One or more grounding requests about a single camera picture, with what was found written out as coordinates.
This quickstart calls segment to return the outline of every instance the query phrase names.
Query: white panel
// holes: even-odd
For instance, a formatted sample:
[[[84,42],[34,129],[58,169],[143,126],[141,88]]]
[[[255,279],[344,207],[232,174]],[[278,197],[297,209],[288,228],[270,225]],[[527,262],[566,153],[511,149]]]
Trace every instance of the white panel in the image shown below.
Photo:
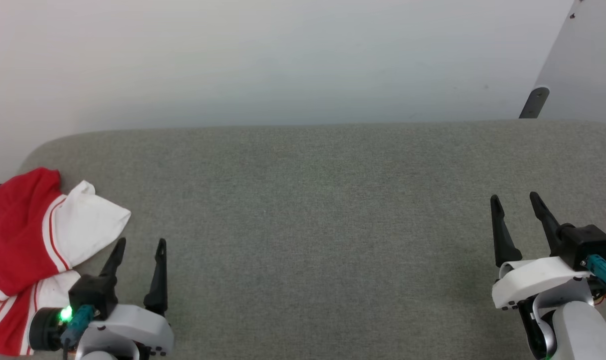
[[[0,180],[92,130],[515,118],[570,6],[0,0]]]
[[[606,0],[575,0],[537,84],[550,89],[540,118],[606,123]]]

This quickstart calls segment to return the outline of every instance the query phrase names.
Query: red garment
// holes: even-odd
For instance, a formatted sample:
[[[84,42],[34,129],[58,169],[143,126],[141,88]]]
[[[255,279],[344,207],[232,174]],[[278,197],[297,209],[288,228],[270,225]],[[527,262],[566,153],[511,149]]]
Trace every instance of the red garment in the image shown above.
[[[65,200],[60,184],[58,171],[38,168],[0,186],[0,302],[70,269],[51,233],[52,205]]]
[[[58,171],[38,168],[0,186],[0,354],[34,353],[34,313],[68,306],[79,278],[70,269],[113,242],[130,218],[92,184],[66,196],[60,182]]]

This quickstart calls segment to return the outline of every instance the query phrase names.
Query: green led light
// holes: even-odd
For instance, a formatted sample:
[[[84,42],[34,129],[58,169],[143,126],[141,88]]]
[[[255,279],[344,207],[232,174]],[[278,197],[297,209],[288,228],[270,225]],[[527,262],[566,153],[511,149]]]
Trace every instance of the green led light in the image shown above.
[[[68,306],[61,310],[61,313],[58,316],[61,318],[62,322],[69,322],[72,320],[72,306]]]

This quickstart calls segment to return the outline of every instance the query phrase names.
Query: metal bracket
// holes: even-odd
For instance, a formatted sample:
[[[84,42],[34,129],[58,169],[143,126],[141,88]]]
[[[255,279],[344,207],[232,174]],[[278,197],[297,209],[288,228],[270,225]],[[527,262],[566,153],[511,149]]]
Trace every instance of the metal bracket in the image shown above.
[[[550,95],[549,88],[536,88],[529,93],[529,97],[527,101],[525,101],[525,106],[523,106],[523,110],[520,112],[519,119],[536,119],[539,117],[541,113],[541,109],[543,109],[543,105],[545,105],[546,100],[548,100],[548,96]]]

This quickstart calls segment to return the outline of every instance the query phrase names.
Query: white sleeve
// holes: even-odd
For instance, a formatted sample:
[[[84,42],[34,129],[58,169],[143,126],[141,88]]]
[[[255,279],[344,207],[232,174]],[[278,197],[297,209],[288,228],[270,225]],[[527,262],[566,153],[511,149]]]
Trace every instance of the white sleeve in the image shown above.
[[[36,309],[41,308],[66,308],[70,305],[68,291],[81,276],[74,270],[57,273],[49,278],[38,281],[34,291],[36,292]]]
[[[112,243],[132,213],[95,193],[83,180],[52,216],[53,243],[71,269]]]

